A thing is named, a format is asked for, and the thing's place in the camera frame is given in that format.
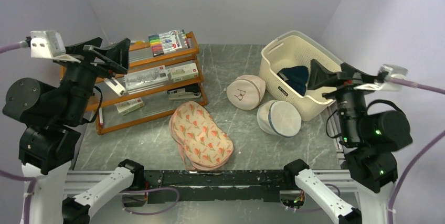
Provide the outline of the green white staples box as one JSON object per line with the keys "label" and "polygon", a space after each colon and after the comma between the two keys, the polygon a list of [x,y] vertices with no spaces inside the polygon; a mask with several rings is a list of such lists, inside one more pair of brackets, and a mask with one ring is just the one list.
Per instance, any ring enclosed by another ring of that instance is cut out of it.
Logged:
{"label": "green white staples box", "polygon": [[198,68],[194,62],[169,69],[169,78],[174,83],[197,78],[198,76]]}

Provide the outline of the aluminium frame rail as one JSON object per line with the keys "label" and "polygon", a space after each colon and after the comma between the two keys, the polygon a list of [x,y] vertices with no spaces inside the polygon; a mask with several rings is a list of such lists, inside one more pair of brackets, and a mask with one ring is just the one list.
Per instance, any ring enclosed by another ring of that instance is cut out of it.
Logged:
{"label": "aluminium frame rail", "polygon": [[[66,169],[60,172],[51,171],[46,181],[40,186],[41,191],[35,193],[36,197],[40,196],[43,199],[41,208],[46,210],[43,216],[46,218],[52,216],[54,223],[88,223],[90,218],[117,194],[150,194],[163,191],[162,187],[146,188],[143,166],[120,165],[108,177],[84,193],[63,199],[67,173]],[[265,170],[261,173],[258,170],[252,172],[172,170],[167,174],[173,176],[167,190],[176,194],[179,194],[178,188],[181,186],[268,186],[270,188],[277,186],[279,190],[304,191],[315,200],[334,223],[365,223],[365,215],[362,211],[334,194],[300,159],[287,164],[282,171]]]}

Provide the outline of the orange wooden shelf rack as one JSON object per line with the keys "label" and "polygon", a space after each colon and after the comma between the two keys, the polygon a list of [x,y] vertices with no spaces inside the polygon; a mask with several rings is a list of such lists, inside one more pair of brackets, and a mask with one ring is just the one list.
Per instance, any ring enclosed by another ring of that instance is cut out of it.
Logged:
{"label": "orange wooden shelf rack", "polygon": [[171,100],[168,91],[187,86],[198,89],[198,96],[187,94],[186,100],[208,104],[203,88],[203,73],[197,55],[199,46],[193,32],[174,30],[149,37],[148,42],[130,46],[130,54],[148,57],[130,64],[128,74],[109,80],[98,78],[103,101],[92,96],[87,111],[98,111],[94,117],[98,135],[136,126],[174,114],[180,100]]}

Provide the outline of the white mesh bag grey zipper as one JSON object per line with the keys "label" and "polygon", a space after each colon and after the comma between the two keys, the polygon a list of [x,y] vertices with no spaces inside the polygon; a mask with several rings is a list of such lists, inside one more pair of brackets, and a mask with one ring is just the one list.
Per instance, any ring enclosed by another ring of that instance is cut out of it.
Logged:
{"label": "white mesh bag grey zipper", "polygon": [[291,138],[299,133],[302,117],[291,103],[270,100],[259,106],[257,122],[259,127],[268,134]]}

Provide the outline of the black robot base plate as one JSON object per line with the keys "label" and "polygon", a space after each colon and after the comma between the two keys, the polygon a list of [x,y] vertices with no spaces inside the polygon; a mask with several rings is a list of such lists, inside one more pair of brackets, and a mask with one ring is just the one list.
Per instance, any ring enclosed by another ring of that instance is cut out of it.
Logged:
{"label": "black robot base plate", "polygon": [[124,193],[127,207],[179,201],[261,200],[293,202],[302,190],[282,169],[145,170],[145,183]]}

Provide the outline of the cream plastic laundry basket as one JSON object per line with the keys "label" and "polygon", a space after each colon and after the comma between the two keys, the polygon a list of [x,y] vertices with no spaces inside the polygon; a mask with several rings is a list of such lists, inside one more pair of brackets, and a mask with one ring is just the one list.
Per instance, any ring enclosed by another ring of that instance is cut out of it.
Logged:
{"label": "cream plastic laundry basket", "polygon": [[259,77],[277,100],[295,106],[303,121],[310,121],[333,103],[322,97],[334,88],[310,90],[311,61],[316,60],[331,72],[341,70],[341,61],[315,40],[300,31],[287,32],[266,45],[262,52]]}

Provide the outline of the floral mesh laundry bag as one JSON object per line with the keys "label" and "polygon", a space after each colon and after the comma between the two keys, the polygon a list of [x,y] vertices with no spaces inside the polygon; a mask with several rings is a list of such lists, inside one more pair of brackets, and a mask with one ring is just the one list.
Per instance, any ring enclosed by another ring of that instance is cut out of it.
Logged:
{"label": "floral mesh laundry bag", "polygon": [[181,104],[169,120],[169,131],[176,142],[186,169],[215,170],[228,162],[234,144],[200,104]]}

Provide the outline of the black white stapler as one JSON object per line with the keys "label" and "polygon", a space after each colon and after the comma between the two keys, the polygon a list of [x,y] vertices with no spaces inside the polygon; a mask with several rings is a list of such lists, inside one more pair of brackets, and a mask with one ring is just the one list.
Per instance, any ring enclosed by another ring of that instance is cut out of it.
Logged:
{"label": "black white stapler", "polygon": [[179,88],[167,91],[170,100],[197,99],[201,98],[200,88]]}

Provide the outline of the white clip tool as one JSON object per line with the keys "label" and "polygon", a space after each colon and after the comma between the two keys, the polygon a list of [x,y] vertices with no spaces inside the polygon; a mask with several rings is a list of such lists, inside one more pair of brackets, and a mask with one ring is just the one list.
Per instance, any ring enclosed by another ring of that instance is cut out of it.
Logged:
{"label": "white clip tool", "polygon": [[104,79],[104,83],[119,97],[126,94],[125,87],[116,78]]}

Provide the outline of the grey printed flat box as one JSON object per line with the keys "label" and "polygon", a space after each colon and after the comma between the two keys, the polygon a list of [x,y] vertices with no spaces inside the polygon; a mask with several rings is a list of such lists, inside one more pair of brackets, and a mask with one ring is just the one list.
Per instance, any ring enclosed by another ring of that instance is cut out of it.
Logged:
{"label": "grey printed flat box", "polygon": [[142,88],[153,87],[169,81],[168,71],[164,65],[153,67],[124,76],[125,89],[128,93]]}

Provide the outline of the white red pen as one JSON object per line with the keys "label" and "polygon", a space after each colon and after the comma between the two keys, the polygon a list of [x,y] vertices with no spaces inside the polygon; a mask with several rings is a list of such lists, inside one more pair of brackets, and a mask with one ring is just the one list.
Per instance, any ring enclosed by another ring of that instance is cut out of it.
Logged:
{"label": "white red pen", "polygon": [[103,125],[103,112],[102,112],[102,108],[100,108],[99,112],[98,112],[98,122],[99,122],[100,126]]}

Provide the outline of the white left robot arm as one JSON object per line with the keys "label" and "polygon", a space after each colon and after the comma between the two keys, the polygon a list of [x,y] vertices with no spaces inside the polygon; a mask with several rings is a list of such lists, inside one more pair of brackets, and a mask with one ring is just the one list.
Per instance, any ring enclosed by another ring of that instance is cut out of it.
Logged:
{"label": "white left robot arm", "polygon": [[22,78],[7,91],[3,114],[26,125],[19,140],[22,176],[26,183],[22,223],[88,223],[115,195],[145,185],[144,167],[126,159],[105,179],[84,193],[64,196],[68,170],[80,133],[90,123],[84,117],[98,78],[110,79],[129,69],[130,40],[102,47],[100,37],[65,46],[61,39],[32,35],[18,43],[34,58],[47,58],[65,67],[58,87]]}

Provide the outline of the dark blue lace bra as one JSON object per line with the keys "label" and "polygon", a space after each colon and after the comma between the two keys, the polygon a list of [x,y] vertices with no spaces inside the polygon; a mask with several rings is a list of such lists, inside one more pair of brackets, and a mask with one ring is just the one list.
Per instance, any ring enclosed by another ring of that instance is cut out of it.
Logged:
{"label": "dark blue lace bra", "polygon": [[299,95],[305,96],[309,80],[309,70],[306,66],[283,68],[278,72],[278,76]]}

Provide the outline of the small green staples box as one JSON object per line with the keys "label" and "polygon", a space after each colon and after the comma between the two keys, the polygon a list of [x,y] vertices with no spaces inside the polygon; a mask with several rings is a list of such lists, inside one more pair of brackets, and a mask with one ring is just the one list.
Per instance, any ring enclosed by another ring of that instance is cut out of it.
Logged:
{"label": "small green staples box", "polygon": [[131,99],[115,104],[119,115],[127,115],[137,109],[142,108],[143,106],[144,102],[141,98]]}

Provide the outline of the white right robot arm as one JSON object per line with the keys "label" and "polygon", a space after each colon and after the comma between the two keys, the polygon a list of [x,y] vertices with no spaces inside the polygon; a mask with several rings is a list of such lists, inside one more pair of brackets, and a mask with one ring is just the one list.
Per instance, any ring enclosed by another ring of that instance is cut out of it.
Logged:
{"label": "white right robot arm", "polygon": [[389,199],[398,179],[394,152],[412,143],[410,124],[394,103],[389,111],[369,114],[365,95],[380,90],[399,91],[392,79],[403,79],[408,71],[386,64],[376,75],[347,63],[340,68],[339,72],[332,72],[311,60],[308,89],[334,88],[323,97],[336,102],[341,144],[350,149],[345,161],[360,206],[356,208],[342,200],[301,159],[285,165],[283,183],[288,189],[309,195],[334,223],[388,223]]}

